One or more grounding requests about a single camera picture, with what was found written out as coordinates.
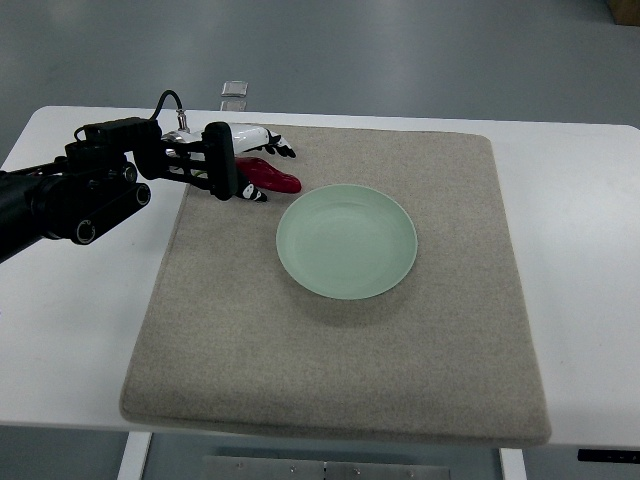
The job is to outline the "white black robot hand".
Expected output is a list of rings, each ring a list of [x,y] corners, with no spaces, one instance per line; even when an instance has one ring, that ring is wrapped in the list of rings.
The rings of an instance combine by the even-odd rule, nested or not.
[[[248,124],[229,124],[233,141],[234,155],[236,157],[247,156],[248,152],[264,151],[269,155],[279,155],[284,158],[295,158],[296,154],[289,142],[280,134],[266,127]],[[170,166],[169,172],[177,174],[181,180],[189,181],[191,185],[204,191],[211,191],[215,183],[211,182],[209,174],[203,165],[205,157],[203,153],[181,153],[174,148],[167,148],[166,154],[172,159],[185,159],[196,162],[195,166],[180,167]]]

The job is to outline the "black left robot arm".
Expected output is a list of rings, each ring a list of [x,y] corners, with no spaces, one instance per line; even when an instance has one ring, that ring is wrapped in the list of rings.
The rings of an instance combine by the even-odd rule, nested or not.
[[[85,137],[53,162],[1,174],[1,258],[41,239],[97,240],[151,200],[148,181],[168,179],[228,200],[238,190],[231,128],[207,125],[175,143],[154,119],[85,125]]]

